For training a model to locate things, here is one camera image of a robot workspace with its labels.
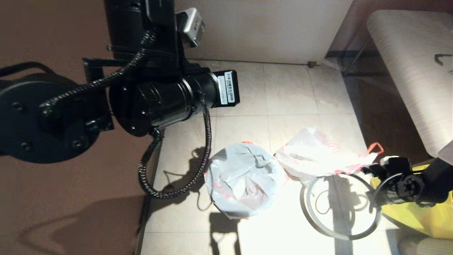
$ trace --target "white plastic bag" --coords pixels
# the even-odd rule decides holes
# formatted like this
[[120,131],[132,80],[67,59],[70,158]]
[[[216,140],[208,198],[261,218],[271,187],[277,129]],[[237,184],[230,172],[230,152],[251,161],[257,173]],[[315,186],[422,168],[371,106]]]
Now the white plastic bag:
[[205,183],[228,218],[244,219],[267,209],[288,180],[277,160],[254,144],[237,143],[211,158]]
[[[376,145],[381,151],[371,152]],[[315,126],[302,129],[274,156],[290,175],[301,181],[308,181],[318,176],[355,173],[362,166],[372,164],[382,152],[382,146],[378,143],[372,144],[368,153],[363,155],[340,151],[335,143]]]

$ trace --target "screw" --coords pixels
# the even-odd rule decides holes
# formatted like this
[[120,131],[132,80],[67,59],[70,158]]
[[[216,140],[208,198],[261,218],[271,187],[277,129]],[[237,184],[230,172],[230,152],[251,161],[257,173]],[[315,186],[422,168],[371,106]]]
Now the screw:
[[80,149],[80,147],[82,147],[82,142],[79,141],[79,140],[74,140],[74,141],[72,142],[72,147],[73,147],[74,149]]
[[13,108],[14,108],[14,110],[16,110],[18,112],[23,112],[24,111],[24,105],[19,103],[19,102],[14,102],[13,103]]
[[135,135],[136,133],[137,133],[137,132],[136,132],[136,130],[135,130],[135,126],[131,126],[131,127],[130,127],[130,134],[131,134],[131,135]]
[[29,143],[29,142],[23,142],[23,143],[21,143],[20,146],[26,152],[29,152],[29,151],[31,151],[33,149],[33,147],[31,146],[31,143]]

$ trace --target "brown wall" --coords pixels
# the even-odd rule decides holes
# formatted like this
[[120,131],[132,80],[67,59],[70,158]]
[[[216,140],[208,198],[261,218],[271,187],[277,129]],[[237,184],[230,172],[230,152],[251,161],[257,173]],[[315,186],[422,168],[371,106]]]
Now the brown wall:
[[445,11],[453,14],[453,0],[354,0],[329,51],[359,50],[369,35],[366,20],[375,10]]
[[[0,1],[0,24],[0,67],[35,60],[82,83],[81,57],[110,57],[100,0]],[[70,161],[0,157],[0,254],[131,254],[148,142],[118,127]]]

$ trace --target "barcode label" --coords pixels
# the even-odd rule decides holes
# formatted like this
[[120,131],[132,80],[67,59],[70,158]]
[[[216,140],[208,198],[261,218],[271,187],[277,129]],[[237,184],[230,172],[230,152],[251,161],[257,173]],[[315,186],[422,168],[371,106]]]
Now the barcode label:
[[219,80],[219,91],[220,91],[220,103],[221,104],[228,104],[227,99],[227,86],[225,85],[225,76],[218,76],[217,79]]
[[228,102],[234,103],[234,89],[233,89],[233,72],[225,72],[226,93],[228,94]]

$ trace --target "white cabinet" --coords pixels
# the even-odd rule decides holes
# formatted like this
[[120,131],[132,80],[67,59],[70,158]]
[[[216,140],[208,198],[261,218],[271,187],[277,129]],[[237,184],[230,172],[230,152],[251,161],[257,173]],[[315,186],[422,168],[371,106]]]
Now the white cabinet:
[[193,59],[306,64],[321,61],[352,0],[176,0],[206,22]]

